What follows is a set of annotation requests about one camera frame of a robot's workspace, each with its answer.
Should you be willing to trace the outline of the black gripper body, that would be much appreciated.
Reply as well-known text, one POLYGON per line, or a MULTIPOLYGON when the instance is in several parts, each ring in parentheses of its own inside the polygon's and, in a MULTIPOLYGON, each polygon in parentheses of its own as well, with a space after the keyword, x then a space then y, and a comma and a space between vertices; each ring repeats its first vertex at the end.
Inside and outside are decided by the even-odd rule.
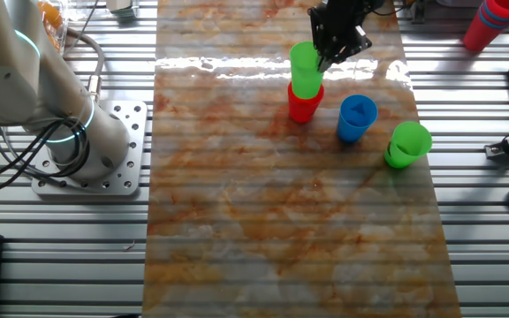
POLYGON ((373 10, 384 5, 384 0, 328 0, 325 5, 324 29, 331 36, 345 36, 373 10))

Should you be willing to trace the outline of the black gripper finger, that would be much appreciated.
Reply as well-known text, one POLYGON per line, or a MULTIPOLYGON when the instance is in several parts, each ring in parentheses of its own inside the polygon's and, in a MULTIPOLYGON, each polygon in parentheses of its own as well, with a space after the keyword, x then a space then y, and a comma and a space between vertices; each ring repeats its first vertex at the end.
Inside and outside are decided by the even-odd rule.
POLYGON ((326 5, 317 5, 308 10, 312 28, 312 39, 317 51, 317 70, 325 72, 330 68, 335 37, 335 24, 326 5))
POLYGON ((362 26, 355 26, 350 29, 339 40, 340 49, 337 53, 337 60, 344 62, 349 57, 361 53, 372 46, 372 41, 367 37, 362 26))

